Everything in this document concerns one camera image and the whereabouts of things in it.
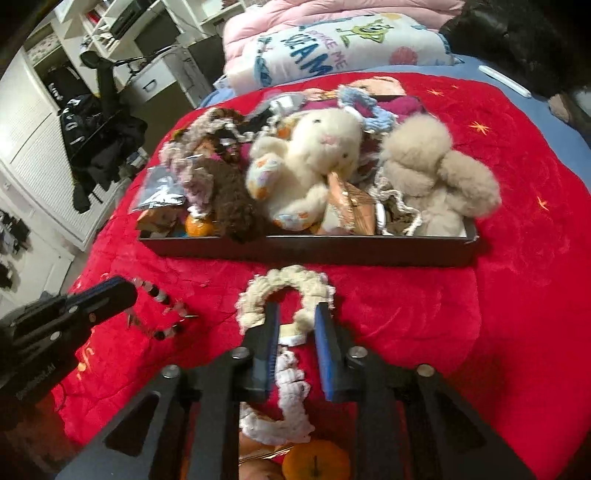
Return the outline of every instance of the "brown fuzzy plush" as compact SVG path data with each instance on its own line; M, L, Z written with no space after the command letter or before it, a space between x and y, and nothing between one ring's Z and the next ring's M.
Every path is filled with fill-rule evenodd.
M220 235L238 242L259 236L264 220L238 167L212 158L198 160L195 168L199 167L213 175L212 206Z

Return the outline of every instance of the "blue sheet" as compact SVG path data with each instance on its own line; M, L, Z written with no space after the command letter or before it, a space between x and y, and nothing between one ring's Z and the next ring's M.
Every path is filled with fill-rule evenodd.
M458 55L457 57L463 63L449 66L387 65L364 71L425 73L465 80L478 80L500 88L509 100L522 110L534 125L538 127L560 161L583 180L587 189L591 190L591 150L575 129L569 127L550 113L545 98L522 97L501 82L493 80L478 70L479 65L486 64L482 60L463 55ZM209 95L201 106L215 105L234 97L235 94L232 89L217 90Z

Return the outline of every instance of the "pink comforter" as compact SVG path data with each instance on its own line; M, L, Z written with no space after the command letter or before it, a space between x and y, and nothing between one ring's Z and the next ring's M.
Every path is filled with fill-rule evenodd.
M460 14L463 4L463 0L272 0L227 21L223 33L226 71L242 55L244 46L261 34L335 18L383 13L408 15L427 28L439 30Z

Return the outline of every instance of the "fluffy beige plush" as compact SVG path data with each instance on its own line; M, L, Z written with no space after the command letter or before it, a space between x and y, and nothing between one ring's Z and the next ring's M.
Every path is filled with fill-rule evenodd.
M349 178L357 169L362 126L339 108L295 114L289 140L261 137L251 148L246 185L277 225L299 231L322 219L331 171Z
M412 116L382 143L385 176L423 216L416 235L456 236L464 216L490 215L501 205L492 172L452 145L445 125L431 115Z

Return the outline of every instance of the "pillow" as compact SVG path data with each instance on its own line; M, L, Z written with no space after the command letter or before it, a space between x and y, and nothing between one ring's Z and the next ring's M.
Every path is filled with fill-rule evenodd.
M445 38L400 14L317 22L259 37L227 72L238 95L331 73L394 64L451 65Z

